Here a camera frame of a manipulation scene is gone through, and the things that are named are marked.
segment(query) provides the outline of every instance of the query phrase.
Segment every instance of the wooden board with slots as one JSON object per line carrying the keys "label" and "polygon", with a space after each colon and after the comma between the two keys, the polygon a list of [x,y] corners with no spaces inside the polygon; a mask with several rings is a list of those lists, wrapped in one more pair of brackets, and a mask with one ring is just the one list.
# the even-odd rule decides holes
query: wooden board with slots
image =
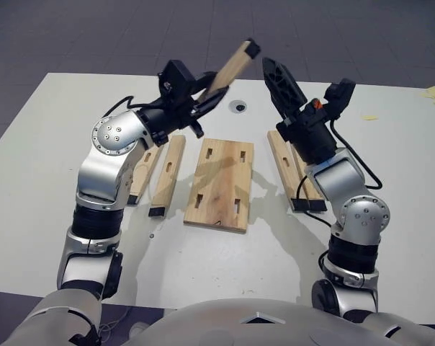
{"label": "wooden board with slots", "polygon": [[184,223],[246,232],[252,143],[205,138]]}

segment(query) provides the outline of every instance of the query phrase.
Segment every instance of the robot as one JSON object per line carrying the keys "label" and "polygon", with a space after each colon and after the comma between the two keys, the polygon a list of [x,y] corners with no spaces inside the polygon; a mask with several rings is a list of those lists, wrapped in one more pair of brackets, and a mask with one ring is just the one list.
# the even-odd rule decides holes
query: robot
{"label": "robot", "polygon": [[[389,208],[369,191],[381,187],[380,181],[366,186],[357,161],[368,170],[366,165],[350,146],[338,148],[331,135],[342,140],[334,122],[349,104],[354,82],[330,85],[324,105],[318,99],[307,103],[285,66],[265,58],[263,68],[283,118],[277,130],[308,164],[306,176],[331,202],[337,219],[328,253],[319,260],[325,278],[313,285],[313,308],[267,299],[208,301],[169,314],[125,345],[435,346],[435,330],[378,312],[375,261]],[[203,136],[198,119],[216,107],[228,87],[202,102],[192,95],[208,88],[215,75],[194,78],[181,61],[169,61],[158,75],[157,100],[132,105],[133,97],[127,97],[94,125],[91,150],[79,171],[58,290],[44,297],[3,345],[100,345],[102,300],[117,292],[122,272],[117,246],[134,167],[146,150],[165,144],[177,129],[189,126]],[[123,102],[127,111],[113,115]]]}

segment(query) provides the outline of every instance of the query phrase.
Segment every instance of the wooden plank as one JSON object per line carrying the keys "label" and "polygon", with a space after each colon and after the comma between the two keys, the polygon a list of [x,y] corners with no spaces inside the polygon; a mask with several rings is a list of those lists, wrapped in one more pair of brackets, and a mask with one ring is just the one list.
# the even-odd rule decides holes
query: wooden plank
{"label": "wooden plank", "polygon": [[157,188],[153,196],[149,216],[165,216],[166,209],[171,204],[173,191],[176,187],[177,174],[181,165],[182,154],[186,145],[186,136],[172,136],[169,141],[163,169],[158,178]]}
{"label": "wooden plank", "polygon": [[[292,154],[288,150],[287,144],[283,141],[283,138],[278,131],[274,130],[267,132],[267,138],[269,139],[275,163],[277,164],[278,172],[282,179],[284,193],[288,197],[291,208],[294,210],[295,207],[292,200],[296,198],[296,190],[300,183],[300,178]],[[307,199],[304,189],[301,189],[300,191],[300,198],[303,200]]]}
{"label": "wooden plank", "polygon": [[133,172],[133,183],[131,184],[130,197],[128,204],[138,204],[140,197],[143,195],[155,165],[160,157],[163,146],[154,146],[147,150],[142,159],[136,164]]}
{"label": "wooden plank", "polygon": [[210,92],[231,85],[260,51],[261,48],[253,40],[243,42],[224,67],[219,70],[211,86],[200,95],[198,101],[203,102]]}
{"label": "wooden plank", "polygon": [[[304,170],[307,164],[305,164],[305,162],[301,159],[296,151],[296,148],[292,144],[290,145],[290,147],[292,157],[297,167],[297,177],[299,180],[301,180],[305,176]],[[305,195],[307,196],[308,200],[323,200],[322,195],[318,193],[317,189],[314,188],[312,182],[309,179],[305,180],[303,187],[305,188]]]}
{"label": "wooden plank", "polygon": [[252,143],[205,138],[184,222],[246,232],[253,154]]}

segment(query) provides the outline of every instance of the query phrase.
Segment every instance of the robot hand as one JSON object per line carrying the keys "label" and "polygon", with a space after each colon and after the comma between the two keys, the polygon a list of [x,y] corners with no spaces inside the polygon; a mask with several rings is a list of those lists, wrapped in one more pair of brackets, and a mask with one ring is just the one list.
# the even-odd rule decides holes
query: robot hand
{"label": "robot hand", "polygon": [[343,79],[340,84],[330,85],[325,93],[328,103],[324,105],[318,99],[307,103],[285,66],[265,58],[263,68],[272,102],[284,119],[277,124],[277,130],[308,164],[306,175],[331,202],[337,219],[331,227],[328,255],[322,264],[326,279],[317,281],[312,289],[313,306],[361,322],[377,312],[379,273],[375,262],[380,233],[389,223],[390,212],[385,202],[368,190],[380,188],[380,181],[376,178],[377,187],[365,185],[355,159],[371,171],[353,149],[337,148],[325,125],[330,121],[331,130],[342,140],[334,129],[334,121],[349,104],[355,83]]}
{"label": "robot hand", "polygon": [[[168,134],[190,126],[203,136],[198,119],[213,110],[228,87],[207,94],[215,72],[195,79],[181,61],[169,61],[158,75],[160,97],[132,105],[133,97],[118,102],[93,127],[91,150],[79,171],[76,208],[58,272],[58,289],[87,290],[98,299],[117,292],[122,271],[120,224],[133,182],[133,170],[146,150],[168,142]],[[128,101],[127,110],[112,115]]]}

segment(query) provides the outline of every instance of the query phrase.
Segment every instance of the black cable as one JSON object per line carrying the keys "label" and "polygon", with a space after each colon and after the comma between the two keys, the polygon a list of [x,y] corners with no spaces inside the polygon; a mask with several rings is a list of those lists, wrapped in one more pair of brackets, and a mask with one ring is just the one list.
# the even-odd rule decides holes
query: black cable
{"label": "black cable", "polygon": [[117,102],[108,111],[106,111],[102,117],[106,117],[106,116],[110,115],[114,110],[116,110],[120,105],[124,104],[126,101],[127,101],[126,108],[129,110],[131,110],[133,108],[148,108],[148,109],[157,109],[157,110],[163,109],[160,106],[155,106],[155,105],[151,105],[148,103],[136,103],[136,104],[132,105],[131,102],[133,99],[134,99],[134,96],[123,97],[119,102]]}
{"label": "black cable", "polygon": [[351,147],[349,143],[338,133],[338,131],[334,128],[334,119],[330,121],[330,129],[331,132],[337,137],[337,139],[342,142],[342,144],[351,152],[351,154],[354,156],[354,158],[362,165],[365,171],[369,174],[369,176],[376,182],[377,186],[370,186],[365,185],[370,190],[380,190],[382,189],[382,182],[380,179],[376,176],[375,173],[367,166],[367,164],[364,163],[362,158],[356,153],[356,151]]}
{"label": "black cable", "polygon": [[[307,175],[305,175],[301,181],[299,182],[299,185],[297,186],[296,189],[296,199],[299,200],[299,195],[301,192],[301,187],[304,185],[305,180],[307,179]],[[326,220],[323,220],[322,218],[319,218],[318,216],[315,216],[311,213],[309,213],[308,211],[304,211],[304,214],[309,216],[310,218],[313,218],[317,221],[320,221],[321,223],[324,223],[325,225],[327,225],[329,228],[331,228],[331,224],[329,222],[327,222]],[[323,258],[326,256],[326,254],[328,254],[328,250],[326,250],[324,253],[322,253],[319,257],[318,257],[318,266],[320,267],[320,270],[323,270],[323,263],[322,260]]]}
{"label": "black cable", "polygon": [[320,270],[323,270],[323,258],[326,256],[326,254],[328,254],[328,250],[326,250],[325,252],[323,252],[323,253],[318,257],[318,266],[320,267]]}

